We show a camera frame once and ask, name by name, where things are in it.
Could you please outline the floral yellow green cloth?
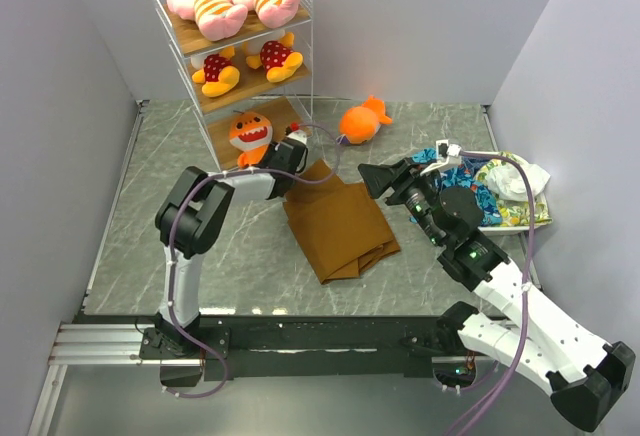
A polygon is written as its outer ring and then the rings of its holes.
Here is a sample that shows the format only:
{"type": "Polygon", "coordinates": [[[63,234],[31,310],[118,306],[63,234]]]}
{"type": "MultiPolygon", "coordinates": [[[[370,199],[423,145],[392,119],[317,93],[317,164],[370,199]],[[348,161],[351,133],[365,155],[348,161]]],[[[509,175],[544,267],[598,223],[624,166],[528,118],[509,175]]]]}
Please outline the floral yellow green cloth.
{"type": "MultiPolygon", "coordinates": [[[[510,152],[503,151],[500,153],[500,155],[512,161],[515,161],[519,166],[520,166],[520,163],[529,163],[525,159],[521,158],[520,156],[510,152]]],[[[485,184],[485,178],[488,170],[492,169],[497,165],[500,165],[501,161],[504,161],[504,160],[491,159],[486,161],[484,165],[476,173],[475,179],[485,184]]],[[[502,222],[498,225],[493,225],[488,227],[529,226],[531,217],[534,218],[534,223],[536,225],[550,224],[552,219],[550,216],[548,205],[543,198],[544,196],[543,191],[536,198],[533,198],[534,200],[533,212],[530,211],[528,200],[526,202],[505,201],[500,199],[496,193],[491,191],[493,195],[496,197],[497,206],[502,216],[502,222]]]]}

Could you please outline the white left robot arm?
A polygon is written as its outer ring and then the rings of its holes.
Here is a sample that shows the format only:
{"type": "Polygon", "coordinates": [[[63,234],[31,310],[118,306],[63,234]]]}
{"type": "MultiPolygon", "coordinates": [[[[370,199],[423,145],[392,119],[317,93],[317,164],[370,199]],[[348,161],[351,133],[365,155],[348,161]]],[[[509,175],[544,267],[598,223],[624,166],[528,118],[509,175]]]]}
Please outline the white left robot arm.
{"type": "Polygon", "coordinates": [[[166,257],[155,327],[175,357],[188,357],[198,348],[203,259],[217,241],[229,208],[284,196],[307,154],[307,136],[298,130],[270,143],[259,162],[245,169],[208,173],[189,166],[177,179],[155,216],[166,257]]]}

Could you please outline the orange shark plush toy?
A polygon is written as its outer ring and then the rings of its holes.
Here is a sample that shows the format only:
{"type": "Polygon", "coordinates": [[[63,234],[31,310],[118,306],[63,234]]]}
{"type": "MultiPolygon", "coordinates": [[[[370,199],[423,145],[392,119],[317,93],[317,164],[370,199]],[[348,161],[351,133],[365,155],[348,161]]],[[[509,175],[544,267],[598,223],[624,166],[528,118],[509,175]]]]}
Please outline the orange shark plush toy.
{"type": "Polygon", "coordinates": [[[272,139],[273,126],[266,116],[254,111],[238,113],[229,130],[229,143],[240,151],[237,166],[245,168],[257,165],[272,139]]]}

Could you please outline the white laundry tray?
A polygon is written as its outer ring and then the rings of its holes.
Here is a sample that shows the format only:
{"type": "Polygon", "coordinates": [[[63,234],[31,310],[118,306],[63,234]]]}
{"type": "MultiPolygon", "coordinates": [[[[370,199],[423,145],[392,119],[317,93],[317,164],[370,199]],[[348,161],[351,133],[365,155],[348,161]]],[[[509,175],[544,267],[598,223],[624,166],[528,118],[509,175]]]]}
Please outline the white laundry tray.
{"type": "Polygon", "coordinates": [[[486,227],[486,228],[519,228],[519,229],[524,228],[525,230],[527,230],[527,229],[528,229],[528,227],[529,227],[529,226],[518,226],[518,227],[486,227]]]}

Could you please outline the orange goldfish plush toy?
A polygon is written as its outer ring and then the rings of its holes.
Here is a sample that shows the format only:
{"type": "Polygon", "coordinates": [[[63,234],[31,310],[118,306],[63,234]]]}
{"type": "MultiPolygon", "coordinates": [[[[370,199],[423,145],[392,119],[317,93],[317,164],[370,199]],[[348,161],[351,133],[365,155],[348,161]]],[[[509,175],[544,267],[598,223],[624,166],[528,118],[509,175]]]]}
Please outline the orange goldfish plush toy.
{"type": "Polygon", "coordinates": [[[392,118],[386,114],[383,100],[370,95],[361,105],[348,109],[339,123],[336,138],[341,145],[361,145],[370,141],[381,126],[390,125],[392,118]]]}

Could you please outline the white crumpled cloth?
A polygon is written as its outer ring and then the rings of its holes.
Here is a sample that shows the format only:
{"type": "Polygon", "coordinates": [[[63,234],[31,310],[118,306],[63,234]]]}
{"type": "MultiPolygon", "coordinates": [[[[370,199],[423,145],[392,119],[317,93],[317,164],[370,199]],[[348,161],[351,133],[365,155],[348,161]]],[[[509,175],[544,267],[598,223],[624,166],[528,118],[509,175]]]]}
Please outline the white crumpled cloth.
{"type": "MultiPolygon", "coordinates": [[[[550,174],[537,164],[520,163],[533,198],[536,198],[550,180],[550,174]]],[[[486,186],[505,201],[526,202],[528,193],[523,177],[517,168],[504,161],[489,169],[485,178],[486,186]]]]}

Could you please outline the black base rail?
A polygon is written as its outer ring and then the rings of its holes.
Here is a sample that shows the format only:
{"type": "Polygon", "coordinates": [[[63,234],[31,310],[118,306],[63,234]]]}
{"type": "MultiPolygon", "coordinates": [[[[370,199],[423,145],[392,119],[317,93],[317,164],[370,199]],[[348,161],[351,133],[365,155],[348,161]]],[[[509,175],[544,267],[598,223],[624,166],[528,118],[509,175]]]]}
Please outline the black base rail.
{"type": "Polygon", "coordinates": [[[200,316],[184,331],[157,316],[90,316],[75,325],[91,343],[121,333],[126,358],[154,362],[169,385],[257,377],[400,374],[430,378],[434,363],[469,366],[478,351],[463,347],[446,318],[431,316],[200,316]]]}

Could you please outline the yellow frog plush polka dress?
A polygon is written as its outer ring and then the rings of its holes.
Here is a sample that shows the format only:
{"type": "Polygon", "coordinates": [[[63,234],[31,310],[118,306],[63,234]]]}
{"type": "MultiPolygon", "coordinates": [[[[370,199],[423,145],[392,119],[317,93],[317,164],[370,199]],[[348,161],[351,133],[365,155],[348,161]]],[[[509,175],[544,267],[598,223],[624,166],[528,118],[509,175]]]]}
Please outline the yellow frog plush polka dress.
{"type": "Polygon", "coordinates": [[[235,47],[229,46],[218,53],[195,55],[190,63],[195,69],[192,81],[201,84],[201,92],[209,98],[216,98],[231,91],[240,80],[240,71],[233,64],[235,47]]]}

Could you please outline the blue patterned cloth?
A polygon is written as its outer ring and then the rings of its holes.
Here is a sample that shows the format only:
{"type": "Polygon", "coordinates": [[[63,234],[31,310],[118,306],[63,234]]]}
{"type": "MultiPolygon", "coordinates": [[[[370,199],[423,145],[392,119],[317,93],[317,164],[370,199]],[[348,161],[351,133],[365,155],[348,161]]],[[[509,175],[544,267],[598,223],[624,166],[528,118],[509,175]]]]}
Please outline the blue patterned cloth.
{"type": "Polygon", "coordinates": [[[477,206],[483,211],[482,226],[498,225],[502,216],[497,206],[496,197],[488,187],[475,179],[476,173],[484,165],[485,160],[462,157],[458,165],[440,173],[437,187],[444,190],[450,187],[462,187],[472,191],[477,206]]]}

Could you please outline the brown folded cloth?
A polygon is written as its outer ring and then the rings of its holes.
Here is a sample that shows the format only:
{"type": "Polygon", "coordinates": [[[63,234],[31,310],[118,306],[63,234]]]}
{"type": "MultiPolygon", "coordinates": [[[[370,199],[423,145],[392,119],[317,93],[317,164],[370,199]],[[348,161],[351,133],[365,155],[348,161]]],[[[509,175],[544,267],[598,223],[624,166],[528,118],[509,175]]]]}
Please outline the brown folded cloth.
{"type": "Polygon", "coordinates": [[[283,209],[318,281],[358,278],[401,247],[366,186],[345,183],[320,159],[303,174],[321,184],[295,183],[283,209]]]}

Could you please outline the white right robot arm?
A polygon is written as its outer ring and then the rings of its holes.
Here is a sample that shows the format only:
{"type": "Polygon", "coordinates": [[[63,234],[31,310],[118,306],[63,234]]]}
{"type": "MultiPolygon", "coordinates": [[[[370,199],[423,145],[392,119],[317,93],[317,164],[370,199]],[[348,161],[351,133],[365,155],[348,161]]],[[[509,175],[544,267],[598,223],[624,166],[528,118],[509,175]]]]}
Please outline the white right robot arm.
{"type": "Polygon", "coordinates": [[[362,163],[358,171],[373,199],[403,205],[429,240],[442,247],[444,271],[508,320],[502,326],[458,302],[440,318],[438,343],[449,354],[465,349],[491,357],[538,386],[558,413],[593,432],[627,390],[636,355],[580,325],[537,287],[479,228],[483,211],[474,192],[439,183],[437,162],[409,158],[393,165],[362,163]]]}

